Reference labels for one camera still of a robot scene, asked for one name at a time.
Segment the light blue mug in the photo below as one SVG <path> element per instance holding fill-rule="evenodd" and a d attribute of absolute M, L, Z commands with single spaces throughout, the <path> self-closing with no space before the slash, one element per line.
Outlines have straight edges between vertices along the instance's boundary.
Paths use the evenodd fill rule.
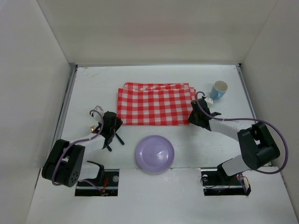
<path fill-rule="evenodd" d="M 220 80 L 216 81 L 213 84 L 213 87 L 210 92 L 210 96 L 213 100 L 218 100 L 221 97 L 223 97 L 223 95 L 226 93 L 227 89 L 228 89 L 228 85 L 226 82 L 220 81 Z"/>

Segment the red white checkered cloth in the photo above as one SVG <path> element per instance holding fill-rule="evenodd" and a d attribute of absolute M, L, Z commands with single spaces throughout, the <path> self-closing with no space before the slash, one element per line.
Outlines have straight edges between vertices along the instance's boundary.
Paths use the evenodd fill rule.
<path fill-rule="evenodd" d="M 117 115 L 128 126 L 188 125 L 195 93 L 188 83 L 127 82 L 118 89 Z"/>

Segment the purple plastic plate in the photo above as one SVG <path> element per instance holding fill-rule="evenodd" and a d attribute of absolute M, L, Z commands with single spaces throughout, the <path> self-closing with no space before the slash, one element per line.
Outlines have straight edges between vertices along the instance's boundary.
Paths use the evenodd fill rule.
<path fill-rule="evenodd" d="M 148 173 L 162 173 L 168 170 L 175 157 L 172 143 L 163 136 L 149 135 L 136 146 L 135 158 L 140 168 Z"/>

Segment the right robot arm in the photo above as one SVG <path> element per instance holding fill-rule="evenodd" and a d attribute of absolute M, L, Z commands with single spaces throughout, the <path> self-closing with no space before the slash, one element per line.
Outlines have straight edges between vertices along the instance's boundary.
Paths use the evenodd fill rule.
<path fill-rule="evenodd" d="M 258 170 L 260 167 L 277 159 L 280 150 L 264 122 L 245 124 L 253 119 L 221 119 L 218 112 L 211 113 L 207 98 L 193 100 L 192 112 L 188 118 L 191 124 L 208 131 L 221 133 L 236 140 L 241 154 L 217 166 L 222 179 L 243 173 L 247 170 Z"/>

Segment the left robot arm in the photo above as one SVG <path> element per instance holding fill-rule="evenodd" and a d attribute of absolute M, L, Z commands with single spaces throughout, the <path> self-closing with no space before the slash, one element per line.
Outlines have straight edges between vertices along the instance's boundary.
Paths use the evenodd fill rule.
<path fill-rule="evenodd" d="M 51 181 L 54 186 L 70 188 L 78 181 L 94 186 L 92 179 L 80 178 L 85 152 L 99 148 L 106 148 L 111 152 L 109 145 L 114 137 L 124 145 L 124 141 L 117 134 L 123 121 L 116 113 L 94 108 L 89 115 L 95 120 L 95 124 L 91 126 L 91 132 L 87 136 L 74 141 L 58 139 L 52 147 L 42 168 L 42 178 Z"/>

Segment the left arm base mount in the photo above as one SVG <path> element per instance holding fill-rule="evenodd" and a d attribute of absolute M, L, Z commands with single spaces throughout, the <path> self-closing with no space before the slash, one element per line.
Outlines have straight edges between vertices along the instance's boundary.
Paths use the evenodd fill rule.
<path fill-rule="evenodd" d="M 119 177 L 119 169 L 106 169 L 102 164 L 87 161 L 81 168 L 75 196 L 118 196 Z"/>

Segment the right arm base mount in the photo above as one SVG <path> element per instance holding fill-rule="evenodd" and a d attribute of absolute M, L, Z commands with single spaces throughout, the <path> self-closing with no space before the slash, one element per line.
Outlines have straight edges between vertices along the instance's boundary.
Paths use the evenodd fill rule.
<path fill-rule="evenodd" d="M 243 173 L 227 176 L 222 168 L 201 169 L 204 196 L 249 196 L 251 184 Z"/>

